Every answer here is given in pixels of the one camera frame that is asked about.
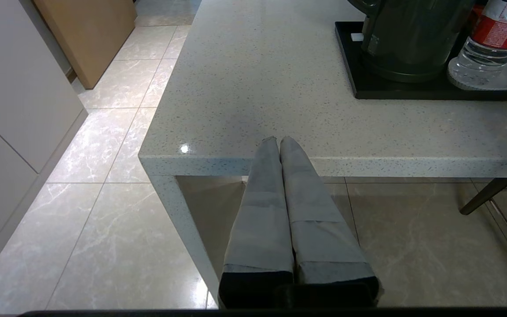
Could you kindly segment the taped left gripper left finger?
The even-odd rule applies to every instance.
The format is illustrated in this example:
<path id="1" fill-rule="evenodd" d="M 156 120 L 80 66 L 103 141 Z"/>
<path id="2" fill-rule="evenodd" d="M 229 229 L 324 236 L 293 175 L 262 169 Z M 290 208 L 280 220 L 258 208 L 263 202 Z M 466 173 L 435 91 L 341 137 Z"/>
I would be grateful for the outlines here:
<path id="1" fill-rule="evenodd" d="M 252 161 L 232 225 L 220 277 L 226 309 L 271 309 L 294 283 L 294 255 L 275 137 L 264 139 Z"/>

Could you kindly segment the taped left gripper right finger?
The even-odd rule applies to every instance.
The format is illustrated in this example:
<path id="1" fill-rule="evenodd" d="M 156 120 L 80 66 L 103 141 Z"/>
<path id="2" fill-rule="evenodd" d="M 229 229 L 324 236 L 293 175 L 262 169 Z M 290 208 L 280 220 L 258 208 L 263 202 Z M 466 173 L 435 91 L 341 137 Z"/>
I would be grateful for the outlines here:
<path id="1" fill-rule="evenodd" d="M 302 308 L 376 307 L 382 286 L 300 144 L 280 142 L 295 256 L 292 303 Z"/>

